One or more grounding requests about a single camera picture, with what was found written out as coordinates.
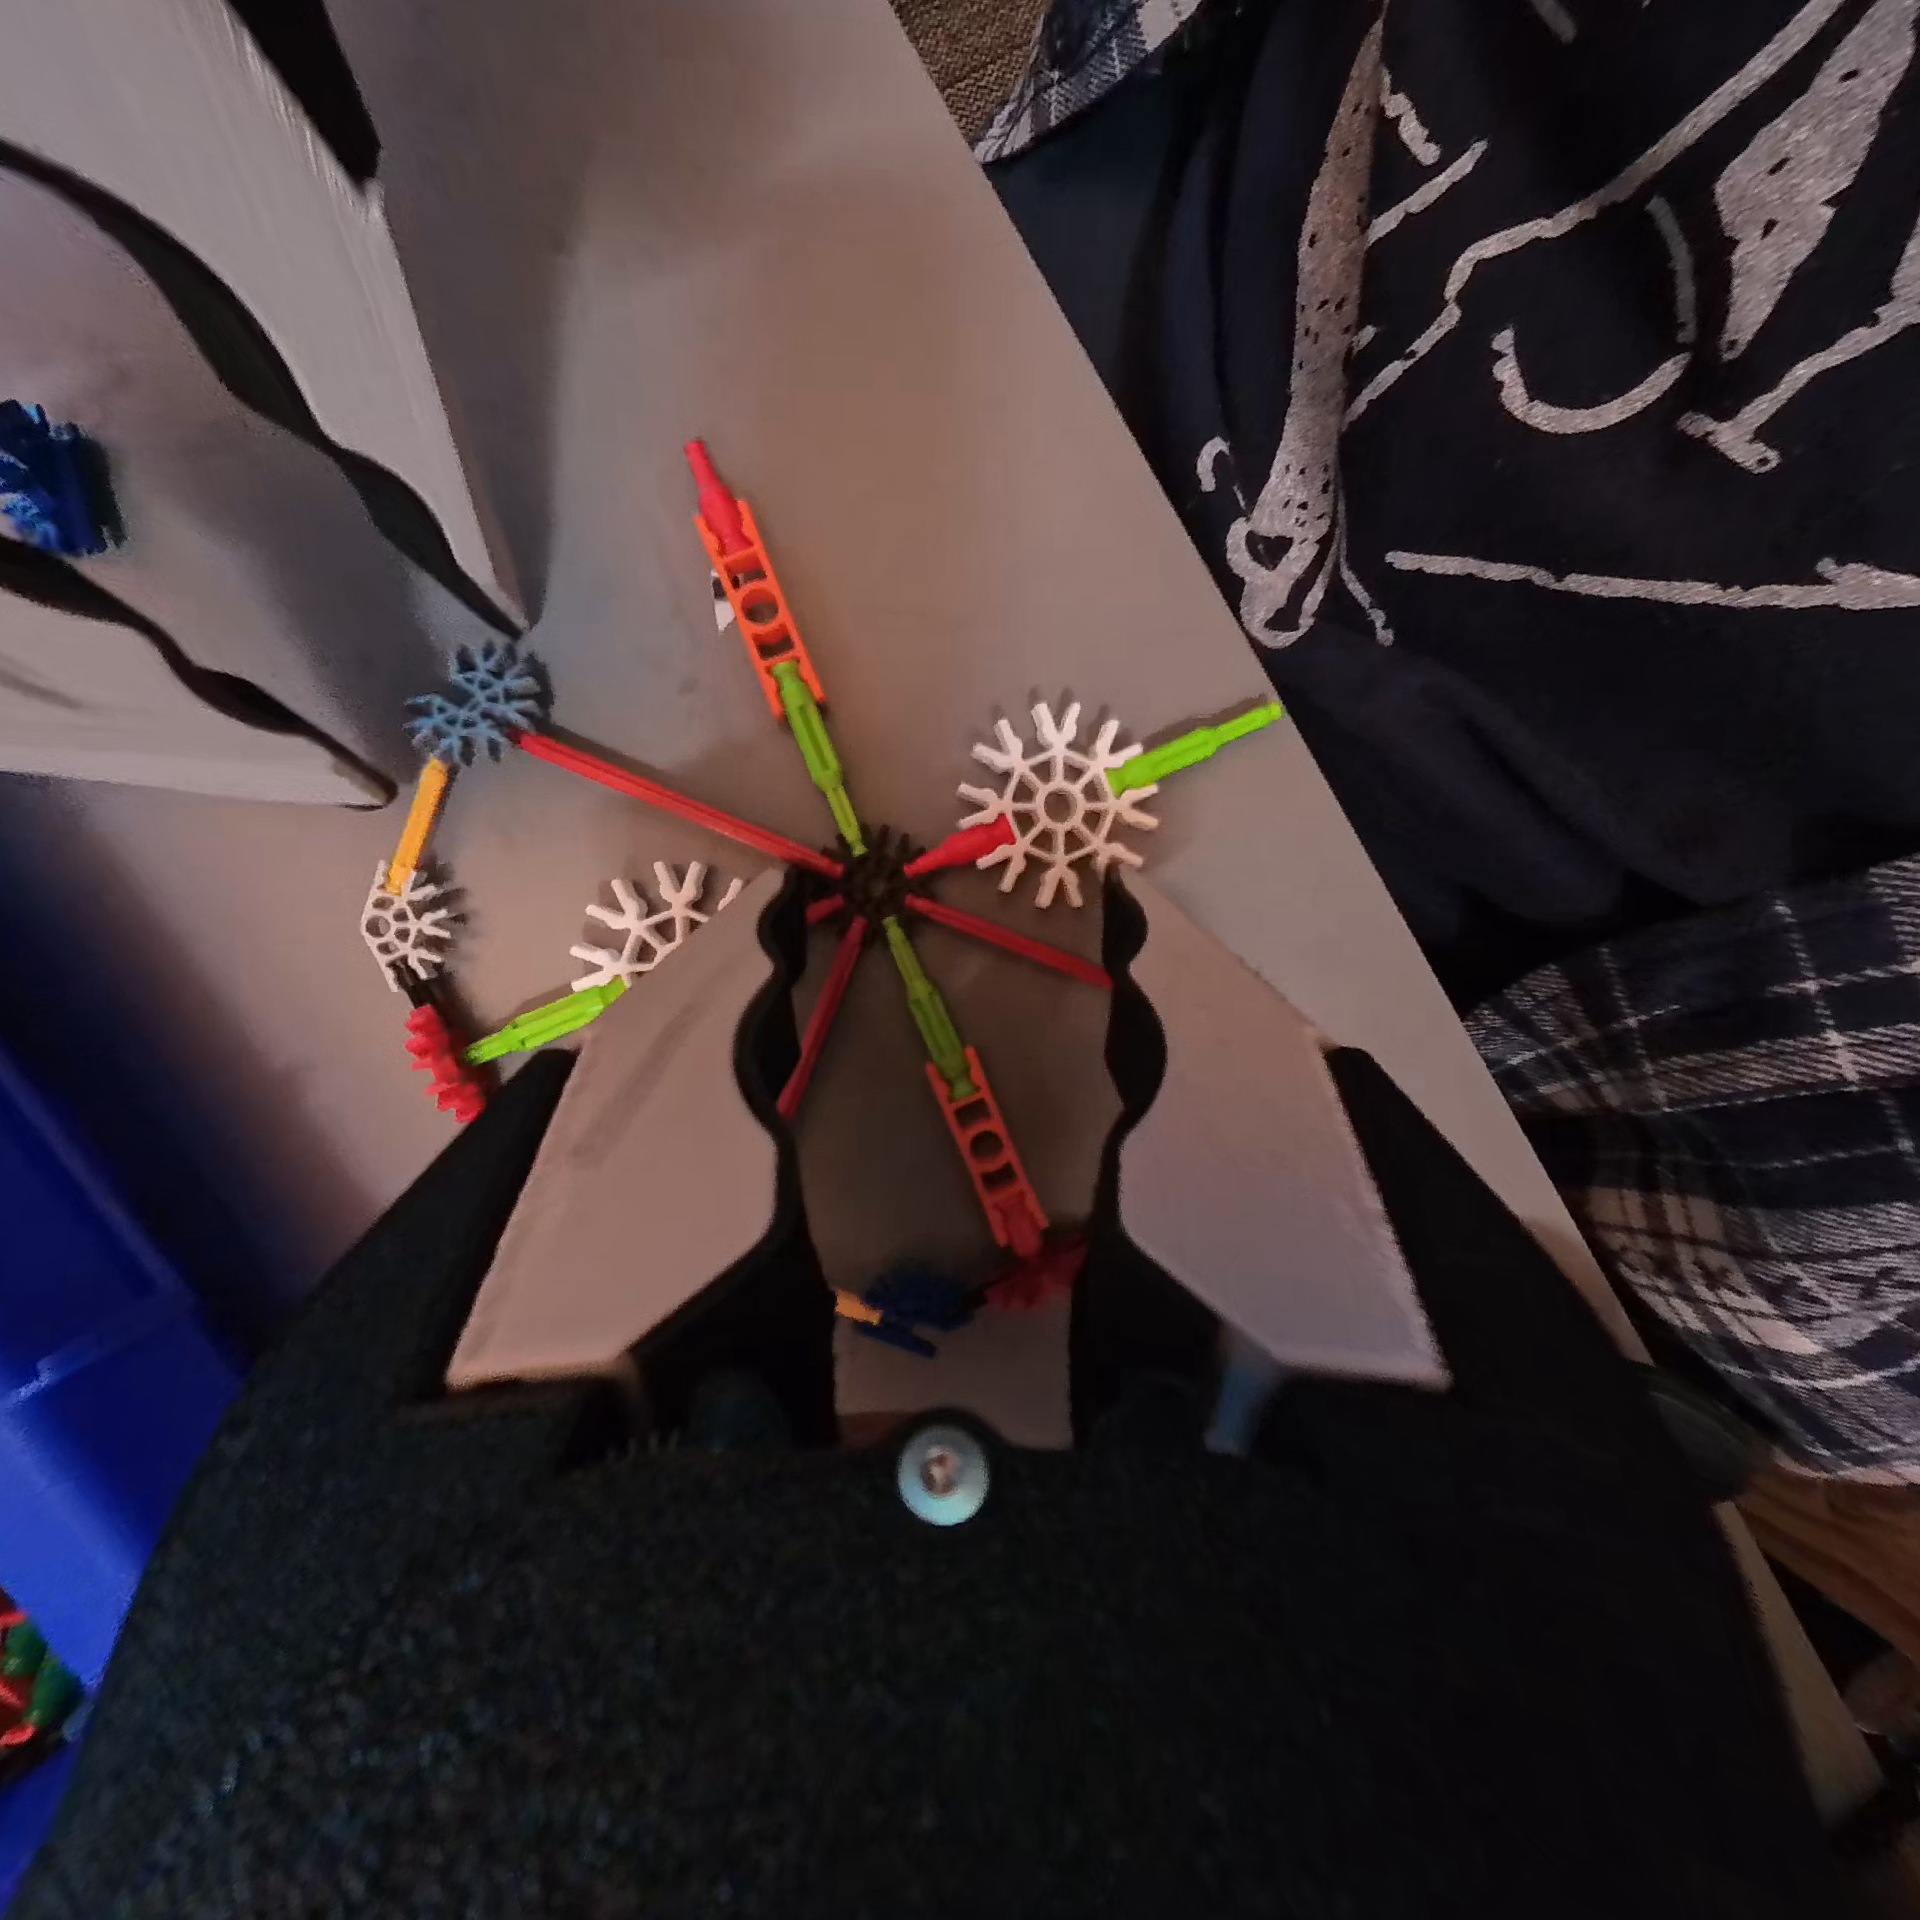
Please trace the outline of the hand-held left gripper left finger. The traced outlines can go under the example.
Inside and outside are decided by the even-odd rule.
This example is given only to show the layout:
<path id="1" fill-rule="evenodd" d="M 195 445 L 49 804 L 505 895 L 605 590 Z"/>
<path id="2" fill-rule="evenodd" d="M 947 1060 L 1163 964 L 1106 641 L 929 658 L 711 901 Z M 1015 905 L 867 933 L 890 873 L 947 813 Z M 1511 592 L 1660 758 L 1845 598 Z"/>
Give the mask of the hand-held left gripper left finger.
<path id="1" fill-rule="evenodd" d="M 778 1097 L 809 885 L 769 871 L 583 1033 L 449 1392 L 603 1377 L 677 1424 L 713 1374 L 832 1424 L 832 1290 Z"/>

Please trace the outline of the pile of colourful toy pieces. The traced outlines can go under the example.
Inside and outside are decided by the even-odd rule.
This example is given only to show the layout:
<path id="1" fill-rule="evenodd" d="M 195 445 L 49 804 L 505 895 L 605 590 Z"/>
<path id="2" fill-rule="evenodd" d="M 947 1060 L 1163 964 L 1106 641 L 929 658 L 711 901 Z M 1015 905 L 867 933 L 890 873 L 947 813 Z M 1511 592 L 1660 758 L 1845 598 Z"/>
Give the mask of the pile of colourful toy pieces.
<path id="1" fill-rule="evenodd" d="M 20 1785 L 66 1743 L 82 1703 L 81 1677 L 3 1590 L 3 1789 Z"/>

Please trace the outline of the blue storage bin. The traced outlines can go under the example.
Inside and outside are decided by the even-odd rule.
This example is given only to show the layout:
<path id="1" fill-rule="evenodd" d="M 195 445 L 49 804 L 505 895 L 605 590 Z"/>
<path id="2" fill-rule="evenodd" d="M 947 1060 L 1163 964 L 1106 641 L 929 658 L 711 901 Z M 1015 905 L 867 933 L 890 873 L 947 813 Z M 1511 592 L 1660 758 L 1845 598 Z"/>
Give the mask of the blue storage bin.
<path id="1" fill-rule="evenodd" d="M 79 1708 L 239 1386 L 199 1295 L 3 1068 L 3 1577 Z"/>

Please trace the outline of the grey-blue snowflake connector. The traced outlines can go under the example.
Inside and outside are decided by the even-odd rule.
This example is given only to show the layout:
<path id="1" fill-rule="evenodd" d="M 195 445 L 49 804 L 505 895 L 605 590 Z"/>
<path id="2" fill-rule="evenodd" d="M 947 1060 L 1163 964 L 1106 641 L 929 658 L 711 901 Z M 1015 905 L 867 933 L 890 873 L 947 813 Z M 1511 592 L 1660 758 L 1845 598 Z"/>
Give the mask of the grey-blue snowflake connector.
<path id="1" fill-rule="evenodd" d="M 545 732 L 548 677 L 523 640 L 481 640 L 449 656 L 439 688 L 407 704 L 405 734 L 423 758 L 465 770 L 501 760 L 522 735 Z"/>

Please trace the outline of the colourful construction toy wheel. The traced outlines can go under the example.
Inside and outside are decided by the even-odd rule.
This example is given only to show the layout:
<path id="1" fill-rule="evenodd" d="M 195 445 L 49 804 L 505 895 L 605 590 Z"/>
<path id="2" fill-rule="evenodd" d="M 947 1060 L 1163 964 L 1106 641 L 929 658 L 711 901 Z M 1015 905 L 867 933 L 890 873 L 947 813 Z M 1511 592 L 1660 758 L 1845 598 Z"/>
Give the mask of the colourful construction toy wheel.
<path id="1" fill-rule="evenodd" d="M 703 439 L 685 441 L 684 455 L 698 501 L 692 527 L 709 577 L 711 569 L 721 569 L 735 594 L 738 631 L 729 632 L 738 636 L 762 700 L 829 816 L 832 840 L 809 847 L 794 833 L 760 828 L 656 776 L 615 766 L 602 751 L 569 744 L 548 716 L 545 732 L 522 735 L 504 758 L 539 760 L 808 879 L 808 922 L 835 927 L 837 946 L 801 1031 L 801 1060 L 778 1097 L 781 1118 L 801 1113 L 861 958 L 890 954 L 919 1033 L 931 1092 L 967 1167 L 996 1266 L 978 1282 L 938 1279 L 911 1268 L 860 1290 L 837 1289 L 835 1312 L 871 1342 L 931 1358 L 938 1336 L 964 1328 L 983 1304 L 1029 1312 L 1065 1295 L 1087 1256 L 1087 1236 L 1050 1223 L 988 1068 L 923 964 L 915 927 L 947 927 L 1095 990 L 1112 984 L 1097 962 L 947 903 L 933 885 L 943 876 L 975 871 L 994 876 L 1004 893 L 1031 879 L 1037 910 L 1059 901 L 1082 905 L 1095 882 L 1141 866 L 1137 836 L 1160 828 L 1151 802 L 1169 778 L 1275 726 L 1284 709 L 1274 700 L 1243 704 L 1144 744 L 1122 738 L 1113 718 L 1084 735 L 1080 704 L 1036 704 L 1024 726 L 1002 718 L 992 738 L 971 748 L 986 784 L 963 784 L 959 825 L 944 839 L 919 846 L 868 823 L 855 804 L 832 741 L 821 669 L 753 503 L 732 488 Z M 411 1068 L 425 1077 L 436 1109 L 457 1122 L 475 1120 L 488 1106 L 488 1068 L 587 1028 L 639 977 L 679 953 L 698 927 L 713 922 L 743 888 L 740 879 L 729 879 L 716 893 L 703 862 L 679 868 L 659 862 L 651 882 L 612 879 L 605 901 L 585 910 L 603 935 L 569 948 L 575 977 L 567 991 L 468 1037 L 449 994 L 461 910 L 432 853 L 453 784 L 472 768 L 451 773 L 420 756 L 397 844 L 376 863 L 357 914 L 359 940 L 376 969 L 407 1000 L 403 1031 Z"/>

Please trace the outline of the person in dark printed shirt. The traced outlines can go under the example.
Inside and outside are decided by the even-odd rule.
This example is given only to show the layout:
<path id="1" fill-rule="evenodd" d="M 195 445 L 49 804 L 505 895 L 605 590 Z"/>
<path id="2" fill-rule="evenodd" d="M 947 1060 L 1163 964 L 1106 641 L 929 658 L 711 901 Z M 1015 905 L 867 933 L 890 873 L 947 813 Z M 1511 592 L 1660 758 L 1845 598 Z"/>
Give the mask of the person in dark printed shirt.
<path id="1" fill-rule="evenodd" d="M 1916 1484 L 1916 850 L 1429 964 L 1647 1326 L 1805 1471 Z"/>

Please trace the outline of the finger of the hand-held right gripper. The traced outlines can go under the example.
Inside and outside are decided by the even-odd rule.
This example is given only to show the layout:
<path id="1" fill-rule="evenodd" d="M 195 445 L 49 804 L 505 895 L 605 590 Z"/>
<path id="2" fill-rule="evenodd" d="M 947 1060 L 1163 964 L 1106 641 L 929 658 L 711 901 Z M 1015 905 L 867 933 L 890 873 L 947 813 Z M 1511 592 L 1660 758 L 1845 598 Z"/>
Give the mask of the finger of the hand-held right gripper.
<path id="1" fill-rule="evenodd" d="M 3 541 L 3 770 L 372 808 L 393 778 L 252 678 L 199 663 L 68 560 Z"/>
<path id="2" fill-rule="evenodd" d="M 226 4 L 3 4 L 5 172 L 153 280 L 252 413 L 498 632 L 520 584 L 449 413 L 378 188 Z"/>

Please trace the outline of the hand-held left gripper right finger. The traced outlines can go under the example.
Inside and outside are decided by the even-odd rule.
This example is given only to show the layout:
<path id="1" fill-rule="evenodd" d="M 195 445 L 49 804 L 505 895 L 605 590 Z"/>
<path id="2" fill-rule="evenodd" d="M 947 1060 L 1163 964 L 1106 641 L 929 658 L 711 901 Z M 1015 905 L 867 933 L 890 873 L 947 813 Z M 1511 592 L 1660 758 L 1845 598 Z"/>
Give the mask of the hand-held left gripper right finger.
<path id="1" fill-rule="evenodd" d="M 1450 1364 L 1329 1042 L 1160 887 L 1109 879 L 1119 1116 L 1072 1282 L 1072 1439 L 1145 1405 L 1251 1441 L 1299 1381 L 1445 1392 Z"/>

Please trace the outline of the small blue toy connector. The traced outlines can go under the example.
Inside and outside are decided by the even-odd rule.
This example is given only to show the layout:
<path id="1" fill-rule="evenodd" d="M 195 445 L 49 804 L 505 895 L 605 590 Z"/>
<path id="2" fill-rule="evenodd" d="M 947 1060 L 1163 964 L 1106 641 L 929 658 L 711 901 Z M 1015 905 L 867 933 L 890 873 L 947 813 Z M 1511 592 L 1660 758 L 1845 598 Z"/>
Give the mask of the small blue toy connector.
<path id="1" fill-rule="evenodd" d="M 127 540 L 105 452 L 39 404 L 3 399 L 5 534 L 64 560 L 91 560 Z"/>

